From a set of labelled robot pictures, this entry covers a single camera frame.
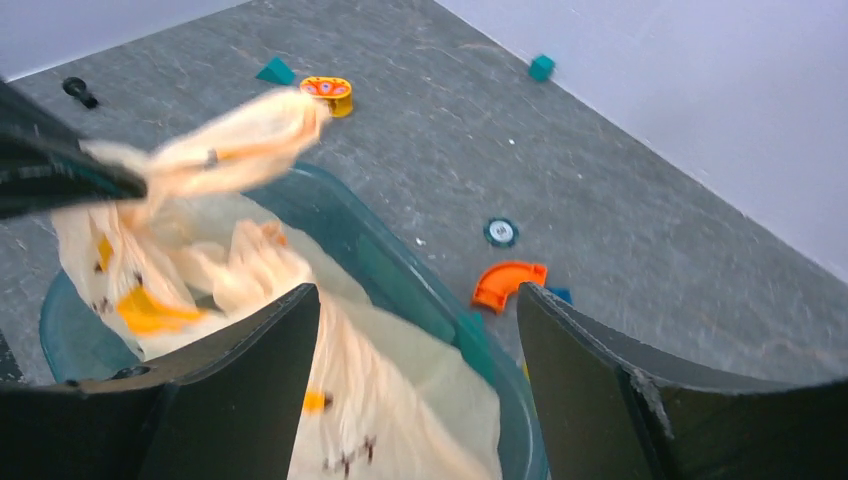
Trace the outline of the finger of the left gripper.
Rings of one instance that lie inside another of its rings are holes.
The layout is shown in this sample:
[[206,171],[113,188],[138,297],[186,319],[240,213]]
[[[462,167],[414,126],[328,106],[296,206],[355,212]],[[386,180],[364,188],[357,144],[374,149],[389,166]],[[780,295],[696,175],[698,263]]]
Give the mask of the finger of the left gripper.
[[137,200],[142,176],[82,151],[79,135],[1,82],[1,218],[78,204]]

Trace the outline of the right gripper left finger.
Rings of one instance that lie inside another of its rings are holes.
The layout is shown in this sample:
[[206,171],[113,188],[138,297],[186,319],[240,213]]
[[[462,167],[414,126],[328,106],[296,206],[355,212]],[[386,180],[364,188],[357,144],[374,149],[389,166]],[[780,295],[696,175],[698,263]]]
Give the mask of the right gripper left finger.
[[5,479],[283,479],[317,338],[311,284],[102,381],[1,388]]

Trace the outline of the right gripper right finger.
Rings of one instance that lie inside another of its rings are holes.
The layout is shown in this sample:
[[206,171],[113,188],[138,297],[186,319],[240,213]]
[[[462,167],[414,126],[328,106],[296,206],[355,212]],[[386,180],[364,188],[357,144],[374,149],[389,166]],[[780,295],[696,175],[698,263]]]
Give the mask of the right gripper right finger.
[[847,383],[762,380],[666,353],[520,288],[517,320],[556,479],[843,479]]

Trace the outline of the orange plastic bag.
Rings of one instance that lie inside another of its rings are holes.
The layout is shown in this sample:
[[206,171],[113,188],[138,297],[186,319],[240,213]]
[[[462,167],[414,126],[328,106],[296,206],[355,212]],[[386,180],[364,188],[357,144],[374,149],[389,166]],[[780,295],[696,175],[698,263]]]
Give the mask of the orange plastic bag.
[[305,232],[245,196],[283,175],[330,120],[275,89],[145,152],[85,140],[148,183],[140,201],[55,213],[80,297],[141,360],[172,353],[304,283],[320,316],[294,443],[253,434],[245,454],[288,454],[286,479],[498,479],[500,401],[460,352],[375,306]]

